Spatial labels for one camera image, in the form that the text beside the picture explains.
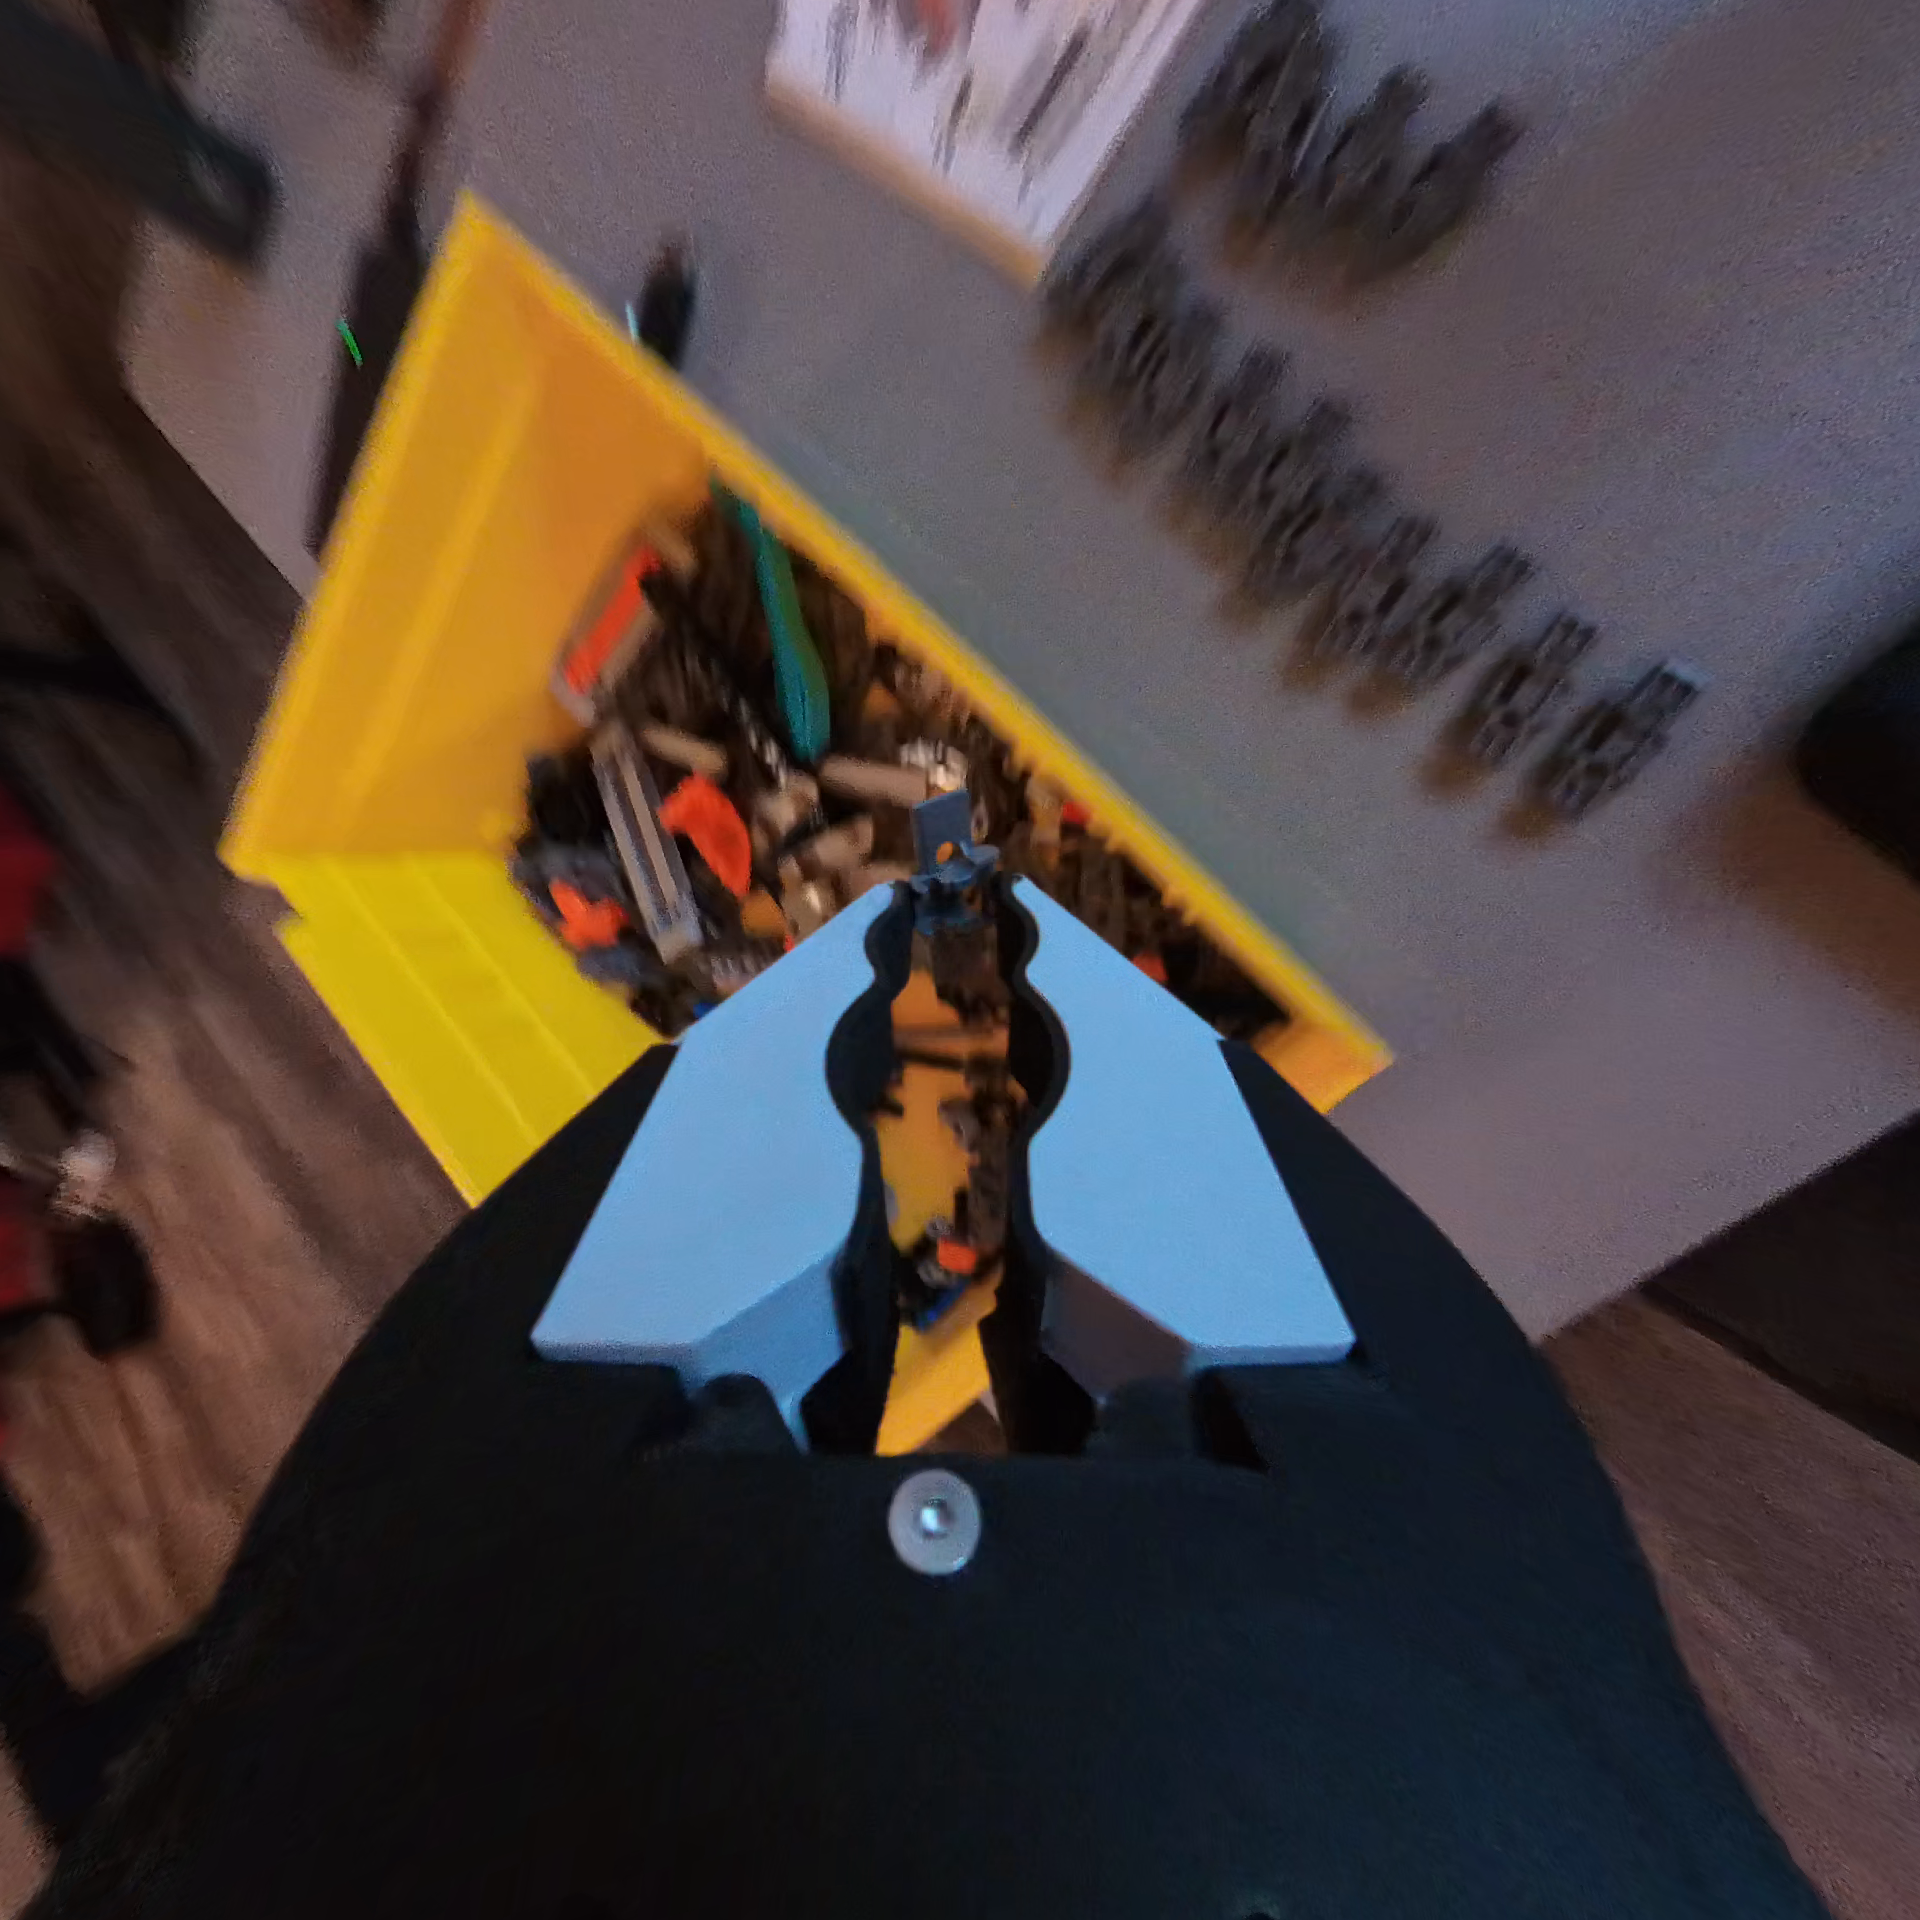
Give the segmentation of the grey track link piece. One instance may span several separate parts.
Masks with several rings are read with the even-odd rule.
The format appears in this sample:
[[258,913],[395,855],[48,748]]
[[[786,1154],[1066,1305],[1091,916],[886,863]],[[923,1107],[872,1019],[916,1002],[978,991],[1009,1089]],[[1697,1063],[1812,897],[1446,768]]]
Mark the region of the grey track link piece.
[[916,868],[907,888],[916,899],[916,929],[936,935],[977,919],[974,899],[993,883],[1001,855],[977,836],[977,806],[965,786],[929,795],[910,811]]

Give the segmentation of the yellow plastic bin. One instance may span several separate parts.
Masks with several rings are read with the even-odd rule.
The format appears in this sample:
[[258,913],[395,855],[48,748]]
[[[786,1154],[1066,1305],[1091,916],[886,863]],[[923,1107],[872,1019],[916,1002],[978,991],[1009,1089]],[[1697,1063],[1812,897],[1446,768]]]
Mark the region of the yellow plastic bin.
[[[744,1388],[797,1441],[755,1378],[689,1392],[666,1368],[544,1360],[532,1343],[677,1042],[586,976],[516,888],[526,774],[584,739],[556,668],[595,591],[648,526],[710,505],[710,482],[849,588],[873,638],[1038,750],[1281,998],[1281,1033],[1228,1044],[1357,1338],[1347,1363],[1306,1369],[1380,1369],[1372,1249],[1353,1235],[1377,1225],[1372,1177],[1340,1174],[1332,1132],[1308,1120],[1386,1063],[1379,1040],[1001,673],[473,204],[427,274],[224,844],[291,907],[297,968],[476,1204],[372,1344],[446,1327],[420,1335],[432,1385],[500,1378],[563,1402],[635,1395],[677,1414]],[[996,1288],[937,1329],[898,1324],[875,1452],[916,1449],[993,1398],[981,1327]]]

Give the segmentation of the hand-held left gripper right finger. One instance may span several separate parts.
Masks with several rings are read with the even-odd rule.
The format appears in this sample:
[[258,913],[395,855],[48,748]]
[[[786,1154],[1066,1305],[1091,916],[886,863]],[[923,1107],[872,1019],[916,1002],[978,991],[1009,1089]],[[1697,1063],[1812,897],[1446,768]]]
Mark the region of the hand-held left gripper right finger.
[[1140,1385],[1347,1363],[1229,1044],[1034,881],[995,921],[1020,1118],[981,1351],[1009,1444],[1074,1455]]

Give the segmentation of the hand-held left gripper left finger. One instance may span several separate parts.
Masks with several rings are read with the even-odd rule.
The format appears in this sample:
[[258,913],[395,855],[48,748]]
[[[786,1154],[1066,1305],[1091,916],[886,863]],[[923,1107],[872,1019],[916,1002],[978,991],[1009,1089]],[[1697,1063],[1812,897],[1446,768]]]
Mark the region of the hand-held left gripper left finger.
[[873,1455],[896,1344],[875,1118],[915,899],[877,884],[698,1023],[534,1322],[544,1360],[760,1382],[808,1449]]

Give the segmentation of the grey desk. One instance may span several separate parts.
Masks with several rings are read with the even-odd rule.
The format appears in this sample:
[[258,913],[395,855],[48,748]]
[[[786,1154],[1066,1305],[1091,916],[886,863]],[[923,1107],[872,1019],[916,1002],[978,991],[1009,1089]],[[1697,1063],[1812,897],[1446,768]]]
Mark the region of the grey desk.
[[[1050,265],[1161,190],[1254,6],[1208,6]],[[777,6],[188,6],[182,98],[276,185],[256,265],[148,228],[132,395],[314,601],[481,207],[1001,673],[1379,1040],[1334,1122],[1549,1332],[1915,1114],[1915,884],[1786,750],[1915,612],[1915,6],[1325,6],[1338,80],[1525,130],[1467,232],[1332,295],[1185,255],[1286,398],[1523,547],[1584,689],[1706,681],[1645,776],[1518,832],[1364,715],[1120,467],[1021,286],[765,96]]]

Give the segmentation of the printed instruction booklet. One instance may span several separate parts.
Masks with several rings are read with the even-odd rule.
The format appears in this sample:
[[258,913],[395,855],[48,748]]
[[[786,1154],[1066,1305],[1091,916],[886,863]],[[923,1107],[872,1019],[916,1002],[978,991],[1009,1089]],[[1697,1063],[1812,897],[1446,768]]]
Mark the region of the printed instruction booklet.
[[781,2],[771,106],[1035,286],[1202,2]]

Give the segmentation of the rows of grey track links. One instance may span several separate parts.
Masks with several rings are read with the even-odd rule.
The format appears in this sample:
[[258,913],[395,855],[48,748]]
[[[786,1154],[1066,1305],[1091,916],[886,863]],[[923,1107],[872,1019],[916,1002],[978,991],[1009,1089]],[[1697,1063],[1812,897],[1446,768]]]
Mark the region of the rows of grey track links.
[[1467,232],[1523,122],[1496,102],[1420,145],[1432,86],[1414,65],[1334,112],[1334,48],[1321,6],[1257,6],[1234,27],[1182,112],[1168,184],[1040,278],[1046,343],[1069,360],[1116,464],[1168,463],[1179,521],[1232,568],[1229,612],[1296,617],[1296,681],[1348,676],[1364,715],[1460,690],[1434,779],[1477,788],[1530,759],[1515,830],[1573,826],[1669,750],[1706,679],[1659,660],[1584,689],[1594,623],[1558,608],[1536,631],[1507,627],[1538,571],[1518,545],[1434,571],[1438,520],[1352,457],[1347,402],[1289,401],[1289,356],[1234,340],[1177,236],[1177,192],[1213,187],[1232,265],[1289,249],[1325,291],[1356,295]]

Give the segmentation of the green plastic tool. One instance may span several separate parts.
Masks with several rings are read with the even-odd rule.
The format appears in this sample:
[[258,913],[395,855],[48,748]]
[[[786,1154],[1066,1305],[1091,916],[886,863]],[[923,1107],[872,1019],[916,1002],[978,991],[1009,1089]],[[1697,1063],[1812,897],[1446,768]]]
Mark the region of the green plastic tool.
[[811,768],[833,745],[833,690],[825,659],[801,603],[794,560],[746,496],[710,482],[710,500],[748,542],[786,740],[795,759]]

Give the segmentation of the pile of mixed building parts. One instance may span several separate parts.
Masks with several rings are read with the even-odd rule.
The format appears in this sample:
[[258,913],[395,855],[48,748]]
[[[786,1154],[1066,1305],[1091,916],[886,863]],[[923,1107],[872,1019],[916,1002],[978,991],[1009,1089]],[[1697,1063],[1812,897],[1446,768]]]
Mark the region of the pile of mixed building parts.
[[833,690],[822,761],[802,767],[786,740],[733,521],[710,504],[689,526],[648,526],[563,644],[556,694],[584,739],[530,759],[512,876],[576,968],[681,1044],[852,900],[907,884],[912,808],[970,791],[998,872],[970,927],[915,931],[894,1009],[898,1078],[875,1118],[898,1319],[923,1332],[1001,1281],[1020,1118],[995,921],[1004,881],[1034,881],[1224,1040],[1269,1040],[1289,1011],[1038,750],[873,638],[852,593],[786,551]]

